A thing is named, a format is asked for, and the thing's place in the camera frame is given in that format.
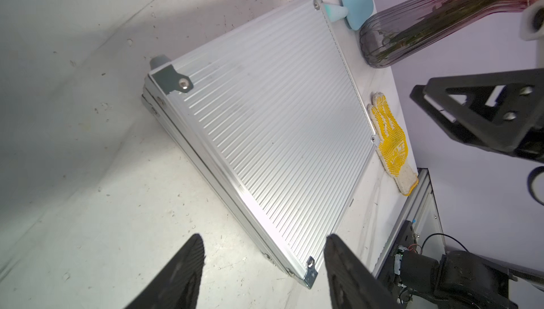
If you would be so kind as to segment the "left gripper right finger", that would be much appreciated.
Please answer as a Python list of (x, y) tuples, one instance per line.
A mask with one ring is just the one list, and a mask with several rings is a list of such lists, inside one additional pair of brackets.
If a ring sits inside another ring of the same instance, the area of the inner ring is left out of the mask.
[(366, 269), (344, 241), (327, 237), (324, 261), (333, 308), (400, 308), (392, 294)]

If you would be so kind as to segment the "silver aluminium poker case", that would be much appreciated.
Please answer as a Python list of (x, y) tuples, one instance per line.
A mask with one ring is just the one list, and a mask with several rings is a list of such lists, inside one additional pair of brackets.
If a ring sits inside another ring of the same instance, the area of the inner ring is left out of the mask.
[(143, 102), (262, 254), (307, 288), (376, 149), (323, 0), (150, 61)]

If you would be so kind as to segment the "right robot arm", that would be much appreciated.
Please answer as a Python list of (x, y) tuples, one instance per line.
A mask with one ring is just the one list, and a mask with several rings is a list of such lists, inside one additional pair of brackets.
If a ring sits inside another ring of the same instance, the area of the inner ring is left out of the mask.
[[(432, 78), (411, 99), (450, 139), (491, 153), (543, 163), (543, 49), (535, 69)], [(510, 269), (468, 252), (437, 261), (395, 255), (395, 272), (410, 294), (439, 308), (516, 308)]]

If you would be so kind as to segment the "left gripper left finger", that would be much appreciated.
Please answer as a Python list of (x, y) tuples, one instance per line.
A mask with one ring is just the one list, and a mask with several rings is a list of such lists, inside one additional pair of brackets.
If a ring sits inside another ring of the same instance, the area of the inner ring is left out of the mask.
[(128, 308), (195, 308), (205, 264), (203, 238), (192, 235)]

